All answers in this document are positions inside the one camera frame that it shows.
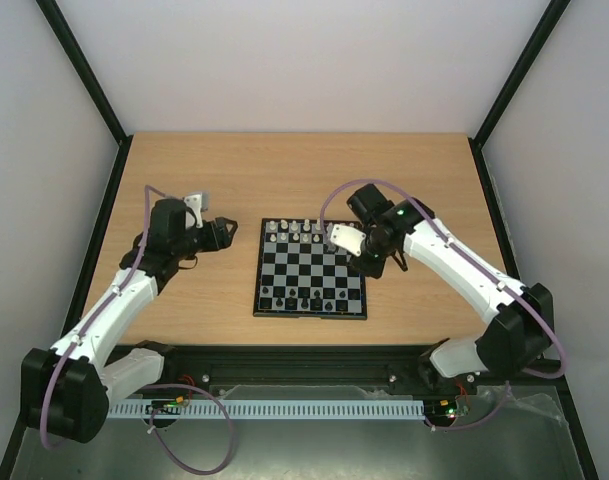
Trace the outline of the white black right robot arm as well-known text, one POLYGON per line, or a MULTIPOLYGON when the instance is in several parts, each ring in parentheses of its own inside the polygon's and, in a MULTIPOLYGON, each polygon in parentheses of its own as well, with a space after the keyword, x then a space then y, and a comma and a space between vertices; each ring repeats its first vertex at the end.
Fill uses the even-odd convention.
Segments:
POLYGON ((415 198, 398 204, 369 183, 347 205, 359 227, 335 226, 331 242, 347 250, 350 265, 366 277, 382 276, 388 259, 401 270, 415 259, 436 273, 478 314, 478 336, 447 338, 429 349, 420 379, 439 392, 455 377, 489 372, 509 379, 530 369, 553 343, 553 299, 540 283, 524 285, 483 260, 457 239, 432 210, 415 198))

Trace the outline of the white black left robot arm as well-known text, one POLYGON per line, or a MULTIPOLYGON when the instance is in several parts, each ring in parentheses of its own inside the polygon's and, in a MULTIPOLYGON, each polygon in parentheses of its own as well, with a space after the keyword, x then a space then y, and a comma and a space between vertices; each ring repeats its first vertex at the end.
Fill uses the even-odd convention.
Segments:
POLYGON ((205 220, 205 193, 146 202, 142 232, 121 259, 100 299, 49 349, 31 349, 21 364, 20 417, 54 448, 50 436, 92 440, 111 407, 164 373, 161 346, 137 347, 108 360, 138 314, 167 286, 184 261, 233 243, 238 224, 226 217, 205 220))

